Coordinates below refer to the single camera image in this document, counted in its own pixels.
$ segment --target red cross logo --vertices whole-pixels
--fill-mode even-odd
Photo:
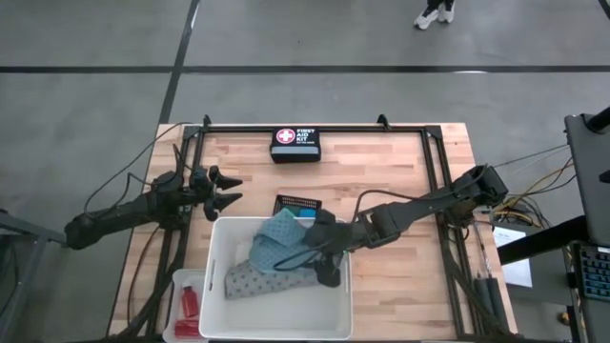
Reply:
[[[281,144],[289,144],[295,140],[295,132],[290,129],[282,129],[277,132],[275,138]]]

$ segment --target yellow wire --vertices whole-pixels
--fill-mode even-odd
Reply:
[[[522,194],[520,194],[518,196],[511,197],[506,202],[504,202],[504,204],[496,207],[494,209],[494,212],[498,212],[498,211],[504,210],[506,208],[512,208],[519,202],[519,200],[521,200],[524,196],[526,196],[535,186],[539,185],[542,181],[544,181],[544,180],[548,179],[549,177],[551,177],[561,171],[564,171],[567,168],[572,167],[572,166],[574,166],[574,163],[570,163],[569,165],[566,165],[565,167],[561,167],[556,171],[551,171],[550,173],[544,175],[542,178],[540,178],[538,181],[536,181],[532,186],[530,186],[530,188],[528,188],[525,192],[523,192]]]
[[[534,225],[537,228],[541,228],[541,225],[537,222],[534,221],[534,219],[530,218],[529,216],[519,213],[519,212],[510,212],[510,211],[502,211],[502,212],[494,212],[494,215],[513,215],[513,216],[517,216],[525,221],[527,221],[528,223],[532,223],[532,225]]]

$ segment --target black floor stripe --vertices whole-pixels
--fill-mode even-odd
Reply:
[[[0,67],[0,73],[169,73],[173,66],[104,66],[104,67]]]
[[[187,74],[610,72],[610,66],[188,66]]]
[[[599,0],[599,1],[600,1],[601,8],[603,9],[603,12],[606,13],[606,16],[608,17],[608,19],[610,19],[610,4],[608,4],[608,0]]]
[[[194,19],[197,15],[198,7],[199,0],[192,0],[191,6],[189,7],[189,14],[187,15],[187,21],[186,23],[184,23],[182,38],[180,38],[180,46],[178,47],[178,53],[176,54],[175,62],[173,63],[173,71],[172,76],[170,77],[170,84],[168,85],[168,90],[166,91],[165,98],[163,99],[163,106],[161,107],[161,114],[159,115],[159,124],[167,124],[170,121],[173,100],[175,99],[175,93],[178,89],[178,81],[180,81],[180,74],[182,66],[184,65],[184,59],[187,55],[189,41],[191,41]]]

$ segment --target white plastic bin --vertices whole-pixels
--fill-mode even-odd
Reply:
[[[352,334],[349,254],[341,285],[318,285],[235,300],[225,299],[229,268],[248,259],[252,240],[267,217],[222,217],[213,225],[199,332],[215,339],[345,340]],[[299,219],[312,225],[313,219]]]
[[[172,294],[172,309],[170,310],[170,318],[168,326],[163,331],[163,340],[167,343],[205,343],[208,340],[205,338],[199,339],[181,339],[177,338],[173,333],[175,322],[184,319],[182,312],[182,285],[188,281],[193,291],[197,294],[197,301],[201,303],[203,293],[203,283],[205,280],[205,270],[177,270],[172,275],[173,294]]]

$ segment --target white shoe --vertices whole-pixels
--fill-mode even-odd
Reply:
[[[451,4],[451,8],[447,8],[445,3],[438,7],[438,21],[441,23],[451,24],[454,21],[454,12],[456,11],[456,3]]]
[[[430,23],[437,20],[437,18],[438,10],[426,9],[419,15],[413,24],[420,30],[426,30],[430,26]]]

